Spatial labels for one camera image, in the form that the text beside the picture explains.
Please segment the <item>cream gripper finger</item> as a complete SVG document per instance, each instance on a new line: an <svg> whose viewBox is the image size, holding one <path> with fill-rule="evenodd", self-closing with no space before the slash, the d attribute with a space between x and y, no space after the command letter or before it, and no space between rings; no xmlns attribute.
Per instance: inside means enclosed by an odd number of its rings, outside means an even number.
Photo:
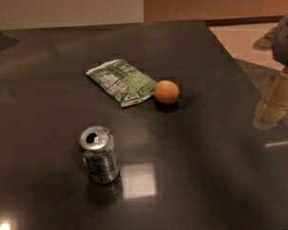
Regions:
<svg viewBox="0 0 288 230"><path fill-rule="evenodd" d="M275 125L288 111L288 68L275 77L272 88L256 111L255 120L265 125Z"/></svg>

